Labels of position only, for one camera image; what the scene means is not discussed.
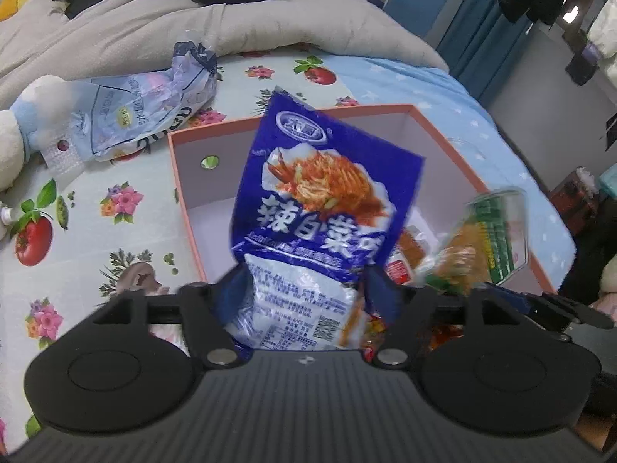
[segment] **pink flower print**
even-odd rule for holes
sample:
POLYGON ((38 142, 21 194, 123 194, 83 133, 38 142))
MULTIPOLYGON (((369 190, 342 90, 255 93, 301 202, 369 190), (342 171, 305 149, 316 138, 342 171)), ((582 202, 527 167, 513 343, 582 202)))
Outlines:
POLYGON ((64 319, 54 310, 54 306, 49 304, 42 311, 35 313, 35 320, 39 326, 39 336, 42 338, 47 336, 55 341, 58 327, 64 319))
POLYGON ((270 77, 272 77, 272 73, 274 73, 274 70, 265 66, 251 66, 245 71, 245 73, 246 76, 249 76, 251 78, 257 77, 260 80, 270 80, 270 77))
POLYGON ((141 202, 143 197, 144 196, 141 193, 137 193, 132 186, 121 189, 119 193, 112 195, 112 202, 115 204, 115 213, 133 215, 135 207, 137 207, 137 204, 141 202))
POLYGON ((336 106, 359 106, 360 103, 356 101, 353 97, 349 97, 346 95, 345 97, 339 97, 336 100, 336 106))
POLYGON ((6 454, 6 445, 4 444, 4 430, 6 429, 6 425, 0 419, 0 455, 6 454))
POLYGON ((222 122, 227 118, 227 115, 219 113, 217 110, 213 110, 212 108, 208 108, 206 111, 200 111, 197 113, 197 118, 199 119, 200 125, 210 125, 211 123, 222 122))

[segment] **cardboard box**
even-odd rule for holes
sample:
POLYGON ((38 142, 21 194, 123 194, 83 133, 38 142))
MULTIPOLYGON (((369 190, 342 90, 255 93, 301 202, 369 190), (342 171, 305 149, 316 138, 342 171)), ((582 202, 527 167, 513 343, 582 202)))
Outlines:
MULTIPOLYGON (((424 232, 432 248, 451 234, 464 217, 467 204, 478 193, 488 192, 449 141, 412 105, 347 106, 322 112, 426 158, 408 224, 424 232)), ((232 120, 170 134, 180 205, 204 281, 217 281, 235 264, 229 248, 229 226, 260 120, 232 120), (206 169, 202 161, 208 157, 204 165, 210 168, 206 169)), ((555 291, 532 253, 529 264, 504 285, 535 294, 555 291)))

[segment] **blue snack bag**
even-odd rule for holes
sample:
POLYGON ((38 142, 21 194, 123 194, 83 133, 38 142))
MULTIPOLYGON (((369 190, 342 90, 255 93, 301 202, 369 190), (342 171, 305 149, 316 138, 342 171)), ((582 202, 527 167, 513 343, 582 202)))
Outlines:
POLYGON ((359 348, 357 285, 384 265, 424 159, 275 94, 244 168, 232 251, 254 284, 227 330, 252 348, 359 348))

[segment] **floral bedsheet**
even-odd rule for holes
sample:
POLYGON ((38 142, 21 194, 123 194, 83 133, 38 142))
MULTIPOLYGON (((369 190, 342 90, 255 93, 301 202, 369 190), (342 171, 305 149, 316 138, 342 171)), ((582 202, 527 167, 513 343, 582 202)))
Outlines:
MULTIPOLYGON (((223 57, 218 79, 214 101, 189 124, 260 115, 275 86, 316 108, 414 103, 458 144, 491 189, 515 183, 527 186, 529 194, 539 193, 537 186, 523 182, 524 167, 499 138, 490 117, 439 71, 338 57, 297 44, 223 57), (471 120, 467 124, 462 123, 465 117, 471 120), (469 154, 464 143, 473 147, 469 154), (485 143, 491 146, 480 147, 485 143)), ((90 165, 67 189, 57 189, 42 161, 33 159, 14 187, 0 194, 0 201, 22 211, 14 235, 0 241, 0 451, 12 451, 39 430, 22 386, 36 354, 124 290, 173 293, 198 274, 165 140, 140 154, 90 165)), ((552 267, 558 285, 573 250, 568 251, 568 244, 559 251, 561 257, 551 257, 553 238, 571 238, 548 202, 538 197, 532 207, 530 216, 552 221, 531 229, 540 232, 536 240, 544 243, 533 247, 546 251, 543 266, 552 267)), ((151 331, 184 347, 176 326, 158 325, 151 331)))
MULTIPOLYGON (((298 45, 223 57, 215 100, 189 123, 259 115, 275 86, 318 108, 356 104, 321 55, 298 45)), ((0 201, 23 212, 0 241, 0 451, 12 451, 39 429, 22 386, 36 354, 110 296, 174 292, 198 274, 165 140, 91 165, 64 190, 35 159, 0 201)), ((183 347, 175 326, 152 331, 183 347)))

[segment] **white stuffed animal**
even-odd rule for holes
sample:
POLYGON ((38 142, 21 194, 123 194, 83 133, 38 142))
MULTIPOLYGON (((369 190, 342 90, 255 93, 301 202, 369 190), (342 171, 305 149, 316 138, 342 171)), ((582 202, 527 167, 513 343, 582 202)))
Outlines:
POLYGON ((73 170, 73 175, 81 172, 81 161, 73 155, 75 150, 58 146, 72 104, 50 92, 64 83, 57 76, 42 76, 24 89, 10 109, 0 111, 0 191, 13 185, 32 154, 38 151, 55 176, 66 174, 67 168, 73 170))
POLYGON ((617 322, 617 255, 602 270, 600 299, 590 306, 617 322))

